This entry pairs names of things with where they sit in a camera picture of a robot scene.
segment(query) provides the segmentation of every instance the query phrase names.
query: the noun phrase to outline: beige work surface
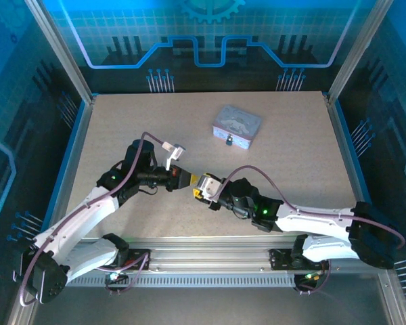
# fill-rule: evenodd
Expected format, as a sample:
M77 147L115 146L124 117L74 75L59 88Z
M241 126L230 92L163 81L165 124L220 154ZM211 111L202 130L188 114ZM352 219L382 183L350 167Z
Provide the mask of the beige work surface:
M212 122L226 105L255 113L263 123L249 150L229 147L212 135ZM265 171L293 204L332 208L355 203L321 92L168 93L99 95L89 124L68 210L99 177L125 157L148 131L186 152L177 163L201 175L227 177L242 165ZM165 151L156 145L158 162ZM262 195L279 198L255 171L243 171ZM138 194L105 218L88 237L114 232L124 238L265 235L232 212L211 211L191 188Z

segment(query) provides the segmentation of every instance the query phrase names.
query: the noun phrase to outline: small box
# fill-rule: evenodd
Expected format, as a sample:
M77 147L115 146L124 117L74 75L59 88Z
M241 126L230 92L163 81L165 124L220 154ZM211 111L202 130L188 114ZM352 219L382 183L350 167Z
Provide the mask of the small box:
M249 149L261 123L261 117L226 105L212 125L214 136L225 140L227 145Z

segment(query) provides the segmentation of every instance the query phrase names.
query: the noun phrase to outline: glass wall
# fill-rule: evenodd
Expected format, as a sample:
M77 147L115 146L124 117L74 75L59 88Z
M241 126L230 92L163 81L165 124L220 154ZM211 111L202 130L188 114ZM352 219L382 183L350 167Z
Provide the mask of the glass wall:
M406 237L406 0L392 4L340 105L371 201Z
M0 1L0 324L16 239L47 210L81 99L23 1Z
M45 0L92 91L327 91L374 0Z

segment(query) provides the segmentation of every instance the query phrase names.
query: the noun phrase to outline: gear logo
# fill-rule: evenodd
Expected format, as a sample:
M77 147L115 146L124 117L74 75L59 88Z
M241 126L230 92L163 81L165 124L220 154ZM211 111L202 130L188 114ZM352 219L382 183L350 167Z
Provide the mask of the gear logo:
M27 19L24 0L0 0L0 20L11 33L24 26Z
M180 0L179 5L190 19L212 24L214 21L221 23L223 18L230 19L231 14L239 12L240 5L245 5L245 0Z

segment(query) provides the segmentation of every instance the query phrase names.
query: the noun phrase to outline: enclosure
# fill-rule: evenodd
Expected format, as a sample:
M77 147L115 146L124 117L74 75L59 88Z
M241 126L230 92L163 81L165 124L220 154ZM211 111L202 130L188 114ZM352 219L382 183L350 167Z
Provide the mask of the enclosure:
M262 117L249 150L212 134L225 105ZM334 259L299 295L269 253L297 233L191 190L138 194L79 244L114 232L150 249L135 288L109 297L92 271L21 307L17 240L72 211L144 131L186 148L175 164L196 175L253 165L300 206L372 203L406 240L406 0L0 0L0 324L406 324L406 244L393 269Z

